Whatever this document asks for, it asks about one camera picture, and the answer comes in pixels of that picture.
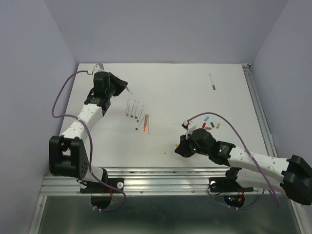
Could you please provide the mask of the orange highlighter pen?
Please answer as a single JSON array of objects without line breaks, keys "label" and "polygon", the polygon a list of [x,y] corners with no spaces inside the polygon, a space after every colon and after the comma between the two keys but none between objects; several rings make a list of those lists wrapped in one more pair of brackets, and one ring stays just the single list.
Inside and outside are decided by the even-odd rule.
[{"label": "orange highlighter pen", "polygon": [[143,131],[145,132],[147,129],[147,123],[148,123],[148,114],[145,114],[144,117],[144,125],[143,125]]}]

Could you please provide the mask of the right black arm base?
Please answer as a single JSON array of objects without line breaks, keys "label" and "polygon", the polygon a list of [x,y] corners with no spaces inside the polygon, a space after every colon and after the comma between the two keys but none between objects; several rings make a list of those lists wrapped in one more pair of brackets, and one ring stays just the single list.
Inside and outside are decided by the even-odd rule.
[{"label": "right black arm base", "polygon": [[238,173],[241,168],[230,168],[226,171],[224,177],[211,177],[209,179],[209,186],[207,193],[210,195],[219,195],[222,193],[239,193],[239,192],[253,192],[253,187],[243,187],[238,184]]}]

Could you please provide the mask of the green capped marker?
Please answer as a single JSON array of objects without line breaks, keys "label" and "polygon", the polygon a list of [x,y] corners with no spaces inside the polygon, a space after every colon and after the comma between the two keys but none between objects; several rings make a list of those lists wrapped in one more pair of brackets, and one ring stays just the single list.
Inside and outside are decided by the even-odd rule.
[{"label": "green capped marker", "polygon": [[213,75],[209,74],[209,78],[210,78],[210,82],[211,82],[211,85],[212,85],[212,89],[216,90],[215,82],[214,82],[214,79],[213,79]]}]

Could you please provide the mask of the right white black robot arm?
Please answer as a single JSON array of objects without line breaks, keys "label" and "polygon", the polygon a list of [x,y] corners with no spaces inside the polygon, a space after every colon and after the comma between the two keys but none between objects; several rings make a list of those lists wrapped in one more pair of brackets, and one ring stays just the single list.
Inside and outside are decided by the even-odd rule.
[{"label": "right white black robot arm", "polygon": [[215,164],[230,167],[223,188],[215,189],[216,193],[260,188],[285,194],[302,205],[312,203],[312,168],[300,156],[278,158],[248,153],[232,143],[215,140],[202,128],[181,135],[175,153],[184,158],[204,155]]}]

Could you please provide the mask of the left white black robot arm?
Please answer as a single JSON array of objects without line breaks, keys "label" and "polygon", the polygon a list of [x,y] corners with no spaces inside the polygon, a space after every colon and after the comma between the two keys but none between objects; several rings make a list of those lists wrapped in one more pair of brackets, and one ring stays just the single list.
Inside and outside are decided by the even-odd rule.
[{"label": "left white black robot arm", "polygon": [[66,176],[92,182],[97,192],[108,188],[107,171],[92,165],[91,130],[104,117],[111,98],[119,96],[128,86],[110,72],[93,73],[93,88],[87,95],[78,116],[67,114],[73,123],[60,135],[49,140],[49,170],[54,176]]}]

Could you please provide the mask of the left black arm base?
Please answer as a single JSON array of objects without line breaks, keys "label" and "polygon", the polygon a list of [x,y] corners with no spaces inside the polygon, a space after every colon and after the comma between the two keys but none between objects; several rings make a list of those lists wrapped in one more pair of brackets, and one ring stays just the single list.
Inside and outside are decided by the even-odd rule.
[{"label": "left black arm base", "polygon": [[120,194],[124,188],[124,178],[122,177],[110,177],[108,176],[107,170],[102,169],[103,174],[101,177],[102,183],[96,181],[82,180],[80,184],[80,193],[82,194]]}]

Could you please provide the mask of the red capped marker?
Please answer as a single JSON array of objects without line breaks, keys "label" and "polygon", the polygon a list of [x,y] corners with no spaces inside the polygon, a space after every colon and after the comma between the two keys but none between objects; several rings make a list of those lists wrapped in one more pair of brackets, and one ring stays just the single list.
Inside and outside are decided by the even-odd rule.
[{"label": "red capped marker", "polygon": [[138,123],[137,123],[136,128],[135,128],[136,131],[140,128],[140,125],[142,124],[142,122],[143,122],[143,120],[144,120],[144,118],[145,118],[145,115],[146,115],[146,114],[144,113],[144,114],[142,114],[142,116],[139,118]]}]

